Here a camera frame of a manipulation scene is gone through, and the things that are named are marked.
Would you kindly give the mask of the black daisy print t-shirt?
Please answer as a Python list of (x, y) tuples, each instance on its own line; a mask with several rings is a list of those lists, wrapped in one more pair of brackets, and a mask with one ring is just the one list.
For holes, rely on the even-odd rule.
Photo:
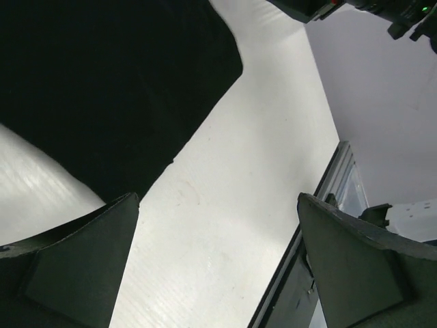
[(209, 1), (2, 1), (1, 123), (103, 201), (144, 197), (241, 76)]

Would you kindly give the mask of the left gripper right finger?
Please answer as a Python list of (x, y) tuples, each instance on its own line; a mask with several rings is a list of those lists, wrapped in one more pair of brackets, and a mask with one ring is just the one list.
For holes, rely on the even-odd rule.
[(436, 247), (301, 193), (300, 228), (328, 327), (435, 327)]

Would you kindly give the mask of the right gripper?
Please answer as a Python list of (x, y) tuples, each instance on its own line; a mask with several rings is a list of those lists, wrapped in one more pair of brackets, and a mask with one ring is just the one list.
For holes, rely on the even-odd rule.
[(391, 23), (388, 33), (397, 40), (412, 31), (410, 39), (436, 40), (436, 0), (271, 0), (292, 19), (307, 24), (328, 18), (344, 6)]

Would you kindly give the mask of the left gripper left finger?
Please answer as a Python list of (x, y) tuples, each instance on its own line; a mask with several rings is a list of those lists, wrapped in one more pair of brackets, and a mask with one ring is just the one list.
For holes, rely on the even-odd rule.
[(138, 217), (128, 193), (1, 246), (1, 326), (108, 327)]

